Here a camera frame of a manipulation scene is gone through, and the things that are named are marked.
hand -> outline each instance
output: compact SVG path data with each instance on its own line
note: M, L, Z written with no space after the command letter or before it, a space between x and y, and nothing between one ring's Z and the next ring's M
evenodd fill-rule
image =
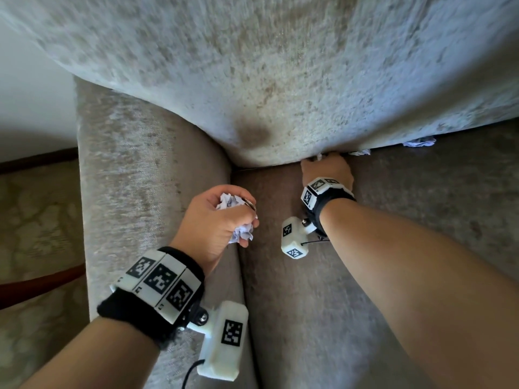
M247 205L216 210L223 193L246 198L256 204L256 199L244 188L231 185L216 186L195 196L177 235L170 246L189 255L203 269L207 276L217 266L234 229L252 223L256 228L259 221L256 213ZM248 240L240 239L240 246L247 247Z
M348 190L354 187L354 177L346 160L337 152L332 152L321 161L301 161L302 185L305 187L318 177L330 177L337 180Z

sofa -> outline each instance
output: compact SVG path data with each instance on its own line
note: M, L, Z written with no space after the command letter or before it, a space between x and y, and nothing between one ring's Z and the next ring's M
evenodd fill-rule
M230 245L204 303L247 305L235 382L426 388L328 243L293 260L298 161L349 157L362 204L451 235L519 281L519 0L0 0L75 77L90 316L121 270L175 234L191 198L235 183L261 226ZM427 135L427 148L397 143ZM186 330L147 387L179 387Z

white wall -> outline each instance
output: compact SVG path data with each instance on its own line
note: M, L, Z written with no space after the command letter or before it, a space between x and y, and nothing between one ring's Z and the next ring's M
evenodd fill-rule
M72 75L0 19L0 162L75 146Z

qr code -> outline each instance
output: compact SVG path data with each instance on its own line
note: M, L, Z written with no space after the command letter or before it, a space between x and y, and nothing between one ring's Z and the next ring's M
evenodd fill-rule
M305 205L308 206L308 204L310 203L310 198L312 198L312 194L310 193L310 191L306 191L305 196L302 199L302 201L305 203Z
M313 188L314 190L317 190L319 188L321 188L325 183L319 179L317 180L315 183L311 184L310 187Z
M154 260L142 257L131 268L128 269L126 274L129 274L132 277L135 277L136 279L140 279L143 276L143 274L146 273L146 270L148 270L149 267L154 263Z
M292 224L288 224L283 228L283 237L290 235L292 233Z
M225 320L224 333L222 334L222 344L239 347L241 343L241 333L243 323L233 320Z
M170 284L175 280L175 278L177 278L175 273L173 273L162 263L159 263L157 267L154 268L152 272L146 277L144 283L155 291L159 292L159 294L163 294L170 286Z
M297 248L294 248L287 252L287 254L290 255L292 258L297 258L299 255L302 255L302 252L299 251Z
M166 300L177 310L182 311L192 294L192 289L184 281L178 280Z

wrist-mounted tracker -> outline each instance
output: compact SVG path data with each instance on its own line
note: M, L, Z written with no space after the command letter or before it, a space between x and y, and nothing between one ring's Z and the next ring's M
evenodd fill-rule
M200 305L204 272L189 255L172 247L146 252L111 286L98 306L101 317L128 322L161 350L190 328L205 335L196 363L199 375L234 381L240 368L249 311L223 301L217 309Z
M294 259L308 254L308 235L316 232L319 241L327 236L319 219L321 211L333 199L346 198L357 201L353 193L331 177L318 177L303 189L301 200L307 218L289 217L282 224L281 250Z

